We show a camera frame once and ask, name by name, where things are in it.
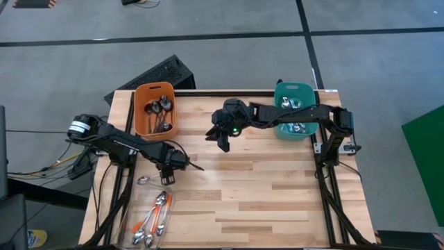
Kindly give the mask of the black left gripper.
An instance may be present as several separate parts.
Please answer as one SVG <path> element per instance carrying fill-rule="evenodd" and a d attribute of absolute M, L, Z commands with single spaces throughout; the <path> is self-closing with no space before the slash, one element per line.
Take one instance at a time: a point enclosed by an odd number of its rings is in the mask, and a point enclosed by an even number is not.
<path fill-rule="evenodd" d="M 172 170 L 185 170 L 189 165 L 189 157 L 180 150 L 170 147 L 166 150 L 164 158 L 164 167 Z M 163 185 L 173 185 L 176 182 L 174 171 L 170 171 L 169 176 L 167 172 L 160 172 L 160 182 Z"/>

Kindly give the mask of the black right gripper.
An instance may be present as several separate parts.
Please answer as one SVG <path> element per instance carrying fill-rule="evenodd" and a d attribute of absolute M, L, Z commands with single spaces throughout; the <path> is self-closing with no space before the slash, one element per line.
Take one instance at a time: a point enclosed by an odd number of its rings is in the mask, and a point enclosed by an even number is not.
<path fill-rule="evenodd" d="M 222 109 L 213 112 L 211 122 L 213 127 L 206 132 L 207 141 L 217 141 L 217 146 L 223 152 L 230 151 L 228 136 L 240 136 L 249 124 L 250 108 L 240 99 L 226 99 Z"/>

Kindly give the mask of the orange plastic bin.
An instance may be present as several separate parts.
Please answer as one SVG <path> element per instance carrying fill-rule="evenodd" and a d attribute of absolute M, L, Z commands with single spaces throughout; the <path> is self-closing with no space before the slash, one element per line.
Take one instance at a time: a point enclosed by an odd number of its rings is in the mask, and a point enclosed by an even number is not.
<path fill-rule="evenodd" d="M 155 113 L 145 111 L 147 105 L 159 101 L 164 95 L 172 103 L 172 109 L 164 113 L 159 122 L 168 123 L 171 129 L 165 132 L 154 132 L 156 127 Z M 178 130 L 176 98 L 172 84 L 168 82 L 147 83 L 140 85 L 134 94 L 134 130 L 146 140 L 170 140 Z"/>

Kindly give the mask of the black perforated metal case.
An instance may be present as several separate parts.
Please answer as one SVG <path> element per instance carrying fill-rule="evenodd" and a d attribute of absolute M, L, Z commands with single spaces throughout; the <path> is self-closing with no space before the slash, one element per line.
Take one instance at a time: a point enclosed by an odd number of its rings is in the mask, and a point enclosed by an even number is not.
<path fill-rule="evenodd" d="M 157 82 L 168 82 L 172 84 L 175 90 L 196 89 L 196 82 L 192 71 L 177 55 L 172 55 L 116 90 L 135 90 L 140 85 Z"/>

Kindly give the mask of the black power adapter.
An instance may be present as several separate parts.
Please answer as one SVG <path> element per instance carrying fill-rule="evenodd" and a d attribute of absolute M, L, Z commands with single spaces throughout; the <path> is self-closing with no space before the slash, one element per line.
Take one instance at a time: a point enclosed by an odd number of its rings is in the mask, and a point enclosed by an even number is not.
<path fill-rule="evenodd" d="M 75 180 L 92 170 L 91 158 L 88 152 L 82 153 L 73 163 L 72 168 L 67 171 L 68 178 Z"/>

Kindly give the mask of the teal plastic bin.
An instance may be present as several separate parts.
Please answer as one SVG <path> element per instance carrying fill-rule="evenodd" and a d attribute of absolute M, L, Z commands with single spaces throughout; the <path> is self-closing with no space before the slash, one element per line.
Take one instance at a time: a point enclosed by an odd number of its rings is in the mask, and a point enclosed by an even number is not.
<path fill-rule="evenodd" d="M 282 97 L 287 97 L 289 101 L 291 99 L 298 99 L 302 103 L 301 108 L 305 108 L 316 104 L 316 97 L 314 89 L 306 83 L 292 83 L 279 80 L 275 86 L 275 94 L 273 104 L 281 107 Z M 301 141 L 305 138 L 315 134 L 318 130 L 317 123 L 303 123 L 307 127 L 305 134 L 301 133 L 287 133 L 284 131 L 284 125 L 280 124 L 274 128 L 274 133 L 277 139 L 287 141 Z"/>

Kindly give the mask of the black floor beam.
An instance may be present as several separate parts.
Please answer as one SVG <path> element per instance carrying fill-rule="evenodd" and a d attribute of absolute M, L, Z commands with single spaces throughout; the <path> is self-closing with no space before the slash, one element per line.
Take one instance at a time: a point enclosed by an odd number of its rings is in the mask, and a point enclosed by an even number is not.
<path fill-rule="evenodd" d="M 22 194 L 28 200 L 54 206 L 85 210 L 89 199 L 77 194 L 50 189 L 8 178 L 8 194 Z"/>

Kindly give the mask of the yellow blue floor object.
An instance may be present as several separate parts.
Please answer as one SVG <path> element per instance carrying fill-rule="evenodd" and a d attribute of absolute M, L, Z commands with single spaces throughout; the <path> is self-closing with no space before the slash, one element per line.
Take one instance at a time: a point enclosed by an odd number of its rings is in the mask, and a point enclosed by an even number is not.
<path fill-rule="evenodd" d="M 40 248 L 47 241 L 47 232 L 41 229 L 27 230 L 27 245 L 29 249 Z"/>

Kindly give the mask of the dark panel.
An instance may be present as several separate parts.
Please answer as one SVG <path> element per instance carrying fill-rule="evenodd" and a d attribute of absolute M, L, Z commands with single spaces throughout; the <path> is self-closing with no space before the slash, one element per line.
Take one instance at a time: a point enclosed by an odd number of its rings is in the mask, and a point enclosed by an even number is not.
<path fill-rule="evenodd" d="M 6 114 L 5 108 L 0 105 L 0 200 L 8 195 L 7 164 Z"/>

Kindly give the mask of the green floor mat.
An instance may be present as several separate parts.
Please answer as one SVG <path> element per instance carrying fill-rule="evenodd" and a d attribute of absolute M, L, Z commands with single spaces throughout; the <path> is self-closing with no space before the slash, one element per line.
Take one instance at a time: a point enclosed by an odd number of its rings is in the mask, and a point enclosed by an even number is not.
<path fill-rule="evenodd" d="M 444 227 L 444 105 L 402 125 L 437 224 Z"/>

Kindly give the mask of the black yellow striped box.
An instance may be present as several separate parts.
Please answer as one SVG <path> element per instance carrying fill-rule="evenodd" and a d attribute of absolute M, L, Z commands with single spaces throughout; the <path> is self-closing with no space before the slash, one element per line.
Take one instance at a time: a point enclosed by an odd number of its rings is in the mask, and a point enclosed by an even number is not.
<path fill-rule="evenodd" d="M 374 234 L 377 243 L 385 247 L 444 250 L 444 240 L 437 233 L 377 230 Z"/>

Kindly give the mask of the black orange striped ramp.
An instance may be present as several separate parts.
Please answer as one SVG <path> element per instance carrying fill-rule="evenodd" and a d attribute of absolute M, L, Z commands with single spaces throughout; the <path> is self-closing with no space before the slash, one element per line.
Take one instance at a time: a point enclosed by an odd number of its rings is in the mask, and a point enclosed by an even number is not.
<path fill-rule="evenodd" d="M 53 8 L 57 0 L 15 0 L 14 8 Z"/>

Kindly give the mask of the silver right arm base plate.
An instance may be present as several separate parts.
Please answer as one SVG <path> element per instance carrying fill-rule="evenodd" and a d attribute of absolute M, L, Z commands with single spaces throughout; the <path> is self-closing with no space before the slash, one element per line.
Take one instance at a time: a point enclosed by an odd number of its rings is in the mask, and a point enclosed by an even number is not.
<path fill-rule="evenodd" d="M 321 143 L 314 143 L 314 152 L 315 153 L 321 153 L 321 147 L 322 144 Z M 344 144 L 342 144 L 339 147 L 339 153 L 340 154 L 347 154 L 349 156 L 353 156 L 355 155 L 359 150 L 361 149 L 361 146 L 353 144 L 351 142 L 346 142 Z"/>

